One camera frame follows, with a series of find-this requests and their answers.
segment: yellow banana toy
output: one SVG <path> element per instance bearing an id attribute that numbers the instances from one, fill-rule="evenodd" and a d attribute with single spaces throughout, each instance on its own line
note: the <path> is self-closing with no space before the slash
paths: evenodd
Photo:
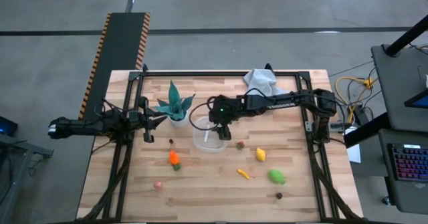
<path id="1" fill-rule="evenodd" d="M 245 171 L 243 171 L 243 170 L 241 170 L 241 169 L 237 169 L 237 172 L 238 172 L 239 174 L 241 174 L 243 177 L 245 177 L 245 178 L 249 179 L 249 176 L 248 176 L 248 174 L 247 174 L 247 173 L 245 173 Z"/>

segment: transparent bowl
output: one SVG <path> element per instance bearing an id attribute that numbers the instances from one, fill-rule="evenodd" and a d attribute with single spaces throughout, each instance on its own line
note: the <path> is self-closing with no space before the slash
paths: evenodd
<path id="1" fill-rule="evenodd" d="M 195 122 L 195 125 L 199 128 L 214 127 L 214 124 L 209 121 L 208 116 L 200 117 Z M 228 142 L 220 140 L 219 135 L 215 131 L 198 130 L 193 127 L 193 144 L 199 150 L 214 153 L 224 150 Z"/>

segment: small pink ball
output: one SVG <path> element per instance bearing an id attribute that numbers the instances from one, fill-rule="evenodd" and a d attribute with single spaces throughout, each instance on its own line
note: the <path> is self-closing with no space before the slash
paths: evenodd
<path id="1" fill-rule="evenodd" d="M 160 191 L 162 189 L 162 183 L 160 181 L 157 181 L 154 183 L 154 189 L 156 191 Z"/>

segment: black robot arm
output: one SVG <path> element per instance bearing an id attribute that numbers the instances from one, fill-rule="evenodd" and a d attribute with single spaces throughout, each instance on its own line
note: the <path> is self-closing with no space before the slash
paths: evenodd
<path id="1" fill-rule="evenodd" d="M 71 135 L 86 135 L 86 136 L 108 136 L 110 140 L 118 140 L 127 132 L 144 128 L 145 142 L 153 142 L 154 138 L 150 131 L 165 119 L 152 119 L 153 117 L 162 116 L 163 113 L 154 112 L 148 108 L 148 100 L 145 97 L 140 97 L 138 106 L 143 109 L 142 112 L 136 110 L 122 110 L 113 104 L 103 101 L 109 105 L 110 110 L 97 113 L 98 120 L 69 120 L 65 117 L 59 117 L 52 120 L 49 124 L 49 136 L 52 139 L 67 138 Z"/>
<path id="2" fill-rule="evenodd" d="M 328 121 L 336 114 L 336 100 L 334 94 L 328 90 L 300 90 L 277 96 L 244 95 L 228 98 L 220 95 L 211 97 L 208 102 L 209 121 L 216 124 L 215 131 L 221 140 L 231 140 L 228 124 L 241 117 L 253 117 L 263 114 L 267 110 L 303 106 L 311 111 L 314 120 L 313 141 L 329 142 Z"/>

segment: white stick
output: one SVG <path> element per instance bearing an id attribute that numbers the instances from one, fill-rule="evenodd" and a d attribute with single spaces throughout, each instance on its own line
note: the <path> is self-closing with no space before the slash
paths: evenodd
<path id="1" fill-rule="evenodd" d="M 208 140 L 208 133 L 209 133 L 209 130 L 206 130 L 205 131 L 205 138 L 203 139 L 203 142 L 206 142 Z"/>

